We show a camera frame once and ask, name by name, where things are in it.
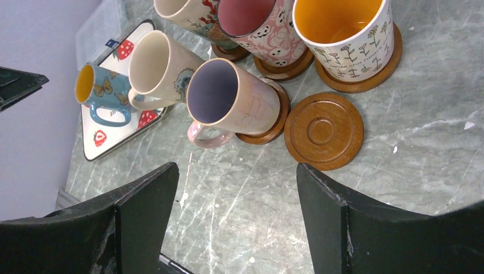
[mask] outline round brown coaster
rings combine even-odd
[[[344,93],[361,93],[383,84],[383,82],[390,78],[392,73],[397,69],[404,49],[402,34],[395,23],[393,23],[393,35],[395,45],[393,47],[393,53],[392,57],[390,57],[390,61],[388,61],[386,66],[379,73],[371,78],[354,83],[342,82],[332,77],[326,71],[326,69],[324,69],[322,64],[316,60],[314,65],[316,66],[316,71],[319,77],[325,84],[328,85],[328,87]]]
[[[349,162],[363,145],[363,120],[345,98],[323,92],[300,101],[284,127],[289,153],[300,163],[334,170]]]
[[[244,49],[241,46],[236,47],[232,50],[222,49],[221,47],[217,46],[216,44],[212,44],[212,51],[217,55],[217,57],[225,58],[232,62],[238,62],[245,57],[249,56],[250,52]]]
[[[254,63],[260,73],[269,79],[279,81],[291,80],[298,77],[309,68],[313,60],[314,55],[309,49],[306,49],[298,60],[285,67],[270,66],[254,55]]]
[[[235,133],[240,140],[248,144],[267,144],[277,139],[277,137],[283,133],[286,118],[291,111],[291,101],[289,100],[289,95],[287,94],[286,90],[273,80],[267,78],[261,78],[261,80],[270,85],[277,92],[279,101],[281,102],[281,109],[279,111],[279,117],[277,118],[276,123],[267,132],[260,135]]]

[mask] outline gray marble surface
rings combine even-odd
[[[209,43],[163,22],[152,1],[127,0],[131,26],[159,29],[209,58]],[[484,4],[481,0],[394,0],[402,61],[380,87],[345,95],[365,123],[365,143],[347,166],[327,172],[382,202],[436,215],[484,199]],[[239,66],[260,76],[251,58]],[[292,105],[330,91],[312,66],[281,83]],[[313,273],[284,137],[264,146],[237,139],[222,148],[190,144],[187,108],[114,152],[87,162],[80,125],[66,190],[87,200],[168,162],[180,182],[162,252],[196,273]]]

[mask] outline white speck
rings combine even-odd
[[[183,204],[185,203],[185,200],[188,199],[188,193],[184,192],[183,195],[181,196],[181,199],[180,199],[180,206],[181,208],[183,208]]]
[[[474,126],[475,126],[474,123],[466,122],[466,125],[464,126],[464,130],[468,130],[468,129],[474,127]]]

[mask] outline strawberry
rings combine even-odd
[[[158,110],[144,110],[139,118],[138,129],[151,123],[156,117],[158,117]]]
[[[121,45],[112,53],[112,56],[116,60],[124,60],[128,56],[130,56],[131,52],[133,51],[135,45],[131,43],[129,40],[124,40]]]
[[[94,134],[94,144],[100,147],[106,141],[106,134],[102,130],[96,131]]]

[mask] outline strawberry tray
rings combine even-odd
[[[153,21],[145,20],[122,42],[119,43],[109,40],[106,46],[115,49],[99,63],[99,66],[128,75],[131,52],[141,38],[154,29],[155,25]],[[145,96],[144,100],[153,100],[153,98]],[[84,156],[88,161],[93,161],[108,154],[129,139],[143,132],[156,123],[156,121],[159,121],[166,111],[165,108],[151,111],[137,111],[131,114],[131,121],[126,126],[107,127],[97,124],[91,119],[89,107],[81,105],[80,108]],[[124,121],[124,116],[121,113],[112,110],[100,108],[98,115],[105,120],[113,122]]]

